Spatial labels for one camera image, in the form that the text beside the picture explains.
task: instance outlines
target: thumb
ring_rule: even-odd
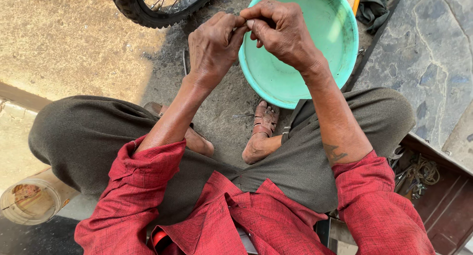
[[[269,27],[267,22],[257,18],[247,20],[246,25],[250,28],[251,32],[263,42],[265,47],[267,47],[269,43],[272,43],[275,40],[275,35],[278,34],[275,29]]]
[[[235,49],[240,49],[241,44],[243,43],[243,36],[248,31],[248,27],[243,25],[233,31],[232,38],[230,39],[229,45]]]

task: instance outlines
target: fingernail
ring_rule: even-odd
[[[249,19],[246,21],[246,25],[248,25],[248,28],[250,28],[250,30],[253,30],[253,23],[254,23],[253,19]]]

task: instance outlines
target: hand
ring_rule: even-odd
[[[191,83],[213,90],[222,81],[238,58],[248,31],[244,24],[241,16],[219,12],[189,34],[191,72],[187,79]]]
[[[258,39],[258,48],[264,45],[268,52],[301,72],[304,79],[314,74],[331,75],[327,59],[312,41],[298,4],[262,0],[240,11],[240,16],[248,20],[250,38]],[[272,19],[275,27],[271,28],[261,18]]]

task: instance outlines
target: tattoo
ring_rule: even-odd
[[[330,145],[330,144],[325,144],[322,143],[323,149],[325,150],[325,154],[327,155],[328,161],[330,162],[330,165],[333,166],[334,163],[343,157],[347,156],[348,154],[346,153],[341,153],[341,154],[336,154],[334,152],[335,149],[338,148],[336,145]]]

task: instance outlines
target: leather sandal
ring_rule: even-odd
[[[251,136],[259,132],[264,132],[268,134],[268,137],[272,137],[276,124],[278,123],[279,107],[270,106],[268,104],[271,110],[274,111],[272,112],[267,107],[259,105],[262,101],[262,99],[259,101],[254,112],[253,133]]]
[[[169,106],[165,106],[165,105],[162,105],[162,104],[158,104],[157,102],[154,102],[154,101],[151,101],[151,102],[147,102],[145,103],[145,105],[143,106],[144,109],[148,110],[153,116],[157,117],[158,119],[160,119],[163,114],[166,112],[166,110],[169,108]],[[191,129],[194,130],[194,123],[191,122],[191,124],[189,125],[189,127],[191,127]],[[204,138],[205,140],[207,140],[207,138],[202,135],[200,132],[194,130],[195,133],[197,133],[200,137]]]

